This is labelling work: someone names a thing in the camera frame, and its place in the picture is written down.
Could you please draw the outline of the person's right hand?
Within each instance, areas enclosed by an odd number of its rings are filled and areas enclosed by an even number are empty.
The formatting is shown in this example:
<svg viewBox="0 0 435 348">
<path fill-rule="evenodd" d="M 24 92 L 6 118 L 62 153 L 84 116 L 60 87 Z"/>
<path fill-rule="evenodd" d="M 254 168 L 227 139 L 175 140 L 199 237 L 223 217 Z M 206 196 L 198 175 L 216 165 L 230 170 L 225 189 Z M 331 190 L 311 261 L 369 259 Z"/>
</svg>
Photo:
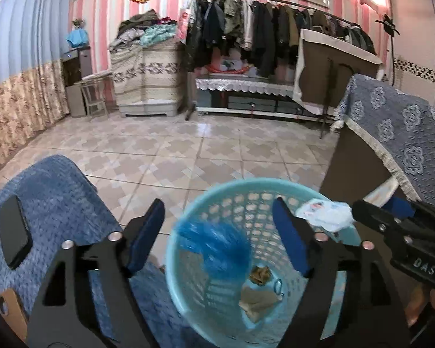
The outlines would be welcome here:
<svg viewBox="0 0 435 348">
<path fill-rule="evenodd" d="M 435 289 L 430 289 L 425 284 L 416 286 L 405 308 L 405 316 L 409 327 L 415 325 L 424 307 L 429 303 L 435 310 Z"/>
</svg>

